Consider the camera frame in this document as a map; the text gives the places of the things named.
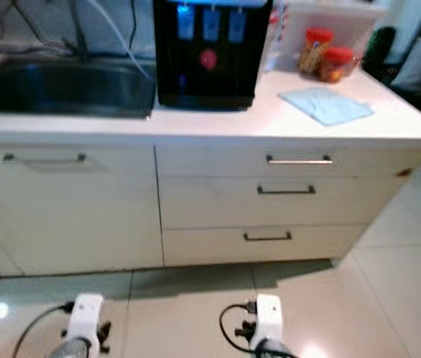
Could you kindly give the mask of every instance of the red button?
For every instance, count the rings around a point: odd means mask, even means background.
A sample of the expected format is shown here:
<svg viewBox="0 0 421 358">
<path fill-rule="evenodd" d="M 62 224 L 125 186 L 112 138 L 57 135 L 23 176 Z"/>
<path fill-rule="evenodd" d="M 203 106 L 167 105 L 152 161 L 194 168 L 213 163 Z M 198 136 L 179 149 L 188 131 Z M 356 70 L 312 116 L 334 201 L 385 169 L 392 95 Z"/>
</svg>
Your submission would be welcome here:
<svg viewBox="0 0 421 358">
<path fill-rule="evenodd" d="M 207 49 L 200 54 L 200 63 L 207 71 L 217 66 L 217 54 L 213 50 Z"/>
</svg>

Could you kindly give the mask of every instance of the white countertop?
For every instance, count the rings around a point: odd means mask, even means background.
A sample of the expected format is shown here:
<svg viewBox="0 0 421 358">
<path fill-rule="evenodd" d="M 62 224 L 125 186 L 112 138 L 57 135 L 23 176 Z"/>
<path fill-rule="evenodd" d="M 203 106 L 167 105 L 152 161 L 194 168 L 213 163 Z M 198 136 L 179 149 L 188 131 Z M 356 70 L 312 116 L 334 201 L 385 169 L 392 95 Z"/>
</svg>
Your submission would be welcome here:
<svg viewBox="0 0 421 358">
<path fill-rule="evenodd" d="M 0 143 L 421 146 L 421 112 L 361 70 L 329 86 L 368 104 L 374 114 L 366 118 L 324 127 L 277 97 L 279 92 L 315 86 L 325 84 L 297 73 L 269 72 L 257 84 L 253 106 L 246 111 L 174 110 L 156 101 L 149 121 L 0 113 Z"/>
</svg>

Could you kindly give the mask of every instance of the black water dispenser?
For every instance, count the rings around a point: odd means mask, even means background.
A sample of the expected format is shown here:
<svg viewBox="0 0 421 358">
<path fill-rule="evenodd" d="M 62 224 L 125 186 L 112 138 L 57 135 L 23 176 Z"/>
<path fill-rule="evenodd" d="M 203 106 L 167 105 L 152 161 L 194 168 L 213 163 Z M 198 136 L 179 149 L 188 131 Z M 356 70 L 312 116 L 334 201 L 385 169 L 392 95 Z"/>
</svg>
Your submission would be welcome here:
<svg viewBox="0 0 421 358">
<path fill-rule="evenodd" d="M 159 102 L 251 106 L 272 0 L 154 0 Z"/>
</svg>

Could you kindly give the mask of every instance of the kitchen counter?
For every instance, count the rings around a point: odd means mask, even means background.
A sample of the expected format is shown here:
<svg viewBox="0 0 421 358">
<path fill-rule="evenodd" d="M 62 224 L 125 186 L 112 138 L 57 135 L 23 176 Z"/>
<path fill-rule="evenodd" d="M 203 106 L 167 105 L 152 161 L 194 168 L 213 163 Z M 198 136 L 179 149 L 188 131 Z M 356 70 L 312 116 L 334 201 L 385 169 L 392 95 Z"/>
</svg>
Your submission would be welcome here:
<svg viewBox="0 0 421 358">
<path fill-rule="evenodd" d="M 262 145 L 421 146 L 421 112 L 362 70 L 335 92 L 368 104 L 375 114 L 324 127 L 277 97 L 279 92 L 326 86 L 297 73 L 269 72 L 245 111 L 175 110 L 157 99 L 148 121 L 0 113 L 0 143 L 126 144 L 136 142 L 222 142 Z"/>
<path fill-rule="evenodd" d="M 0 276 L 341 259 L 421 163 L 421 113 L 362 71 L 328 85 L 375 113 L 353 122 L 277 97 L 313 86 L 270 72 L 246 111 L 148 121 L 0 113 Z"/>
</svg>

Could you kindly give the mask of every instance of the cable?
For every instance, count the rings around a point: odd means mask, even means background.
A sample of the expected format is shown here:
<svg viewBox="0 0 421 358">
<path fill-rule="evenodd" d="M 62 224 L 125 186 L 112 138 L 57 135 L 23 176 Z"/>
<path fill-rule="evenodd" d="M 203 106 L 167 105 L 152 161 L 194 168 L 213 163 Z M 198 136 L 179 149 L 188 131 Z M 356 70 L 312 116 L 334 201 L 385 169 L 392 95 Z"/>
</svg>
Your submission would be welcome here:
<svg viewBox="0 0 421 358">
<path fill-rule="evenodd" d="M 30 332 L 31 328 L 33 328 L 33 326 L 36 323 L 38 323 L 41 319 L 43 319 L 44 317 L 46 317 L 50 313 L 53 313 L 53 312 L 56 312 L 56 311 L 62 310 L 65 313 L 70 313 L 73 310 L 74 305 L 75 305 L 74 301 L 70 301 L 70 302 L 66 302 L 65 304 L 63 304 L 61 306 L 52 307 L 52 308 L 46 310 L 45 312 L 41 313 L 38 317 L 36 317 L 33 321 L 31 321 L 31 323 L 25 328 L 25 330 L 22 332 L 22 334 L 18 338 L 18 341 L 15 344 L 15 348 L 13 349 L 13 353 L 11 355 L 11 358 L 16 358 L 16 356 L 18 354 L 18 350 L 23 343 L 23 340 L 25 339 L 28 332 Z"/>
<path fill-rule="evenodd" d="M 227 313 L 228 311 L 234 308 L 241 308 L 243 310 L 246 310 L 247 312 L 253 313 L 253 310 L 250 309 L 251 307 L 253 307 L 251 302 L 248 304 L 230 304 L 229 306 L 225 307 L 224 310 L 220 313 L 220 316 L 218 317 L 218 323 L 220 325 L 220 330 L 222 334 L 224 335 L 224 338 L 227 340 L 227 342 L 229 342 L 229 344 L 235 349 L 237 349 L 238 351 L 248 353 L 248 354 L 255 354 L 257 357 L 260 357 L 262 354 L 271 354 L 277 357 L 297 358 L 297 356 L 294 356 L 291 353 L 272 351 L 271 349 L 264 349 L 264 348 L 258 349 L 258 350 L 247 349 L 240 345 L 237 345 L 236 343 L 234 343 L 233 340 L 231 340 L 231 338 L 229 337 L 229 335 L 227 334 L 224 328 L 225 313 Z"/>
<path fill-rule="evenodd" d="M 49 47 L 17 48 L 15 46 L 0 45 L 0 54 L 32 54 L 35 52 L 51 52 L 53 56 L 68 57 L 69 53 Z"/>
<path fill-rule="evenodd" d="M 31 32 L 33 32 L 33 35 L 36 37 L 36 39 L 46 46 L 58 46 L 60 44 L 53 44 L 52 42 L 46 41 L 43 39 L 41 34 L 39 33 L 38 28 L 34 25 L 34 23 L 28 18 L 28 15 L 26 12 L 21 8 L 21 6 L 18 3 L 18 0 L 13 0 L 13 6 L 15 7 L 16 11 L 18 11 L 19 15 L 25 20 L 26 25 L 30 28 Z"/>
<path fill-rule="evenodd" d="M 134 37 L 137 31 L 136 0 L 130 0 L 130 9 L 133 12 L 133 30 L 130 32 L 129 49 L 133 47 Z"/>
<path fill-rule="evenodd" d="M 100 15 L 106 20 L 109 26 L 113 29 L 115 35 L 119 39 L 119 42 L 122 45 L 122 48 L 129 54 L 130 59 L 134 62 L 134 65 L 139 69 L 139 71 L 149 80 L 155 82 L 151 75 L 149 75 L 141 65 L 137 62 L 136 58 L 134 57 L 132 51 L 127 47 L 126 40 L 119 32 L 117 25 L 114 23 L 113 19 L 111 19 L 110 15 L 106 12 L 106 10 L 102 7 L 97 0 L 88 0 L 88 2 L 100 13 Z"/>
<path fill-rule="evenodd" d="M 78 55 L 81 61 L 86 62 L 88 60 L 88 45 L 86 44 L 86 37 L 84 36 L 83 28 L 81 27 L 79 15 L 77 13 L 76 1 L 77 0 L 68 0 L 68 3 L 71 11 L 73 25 L 75 26 L 76 30 Z"/>
</svg>

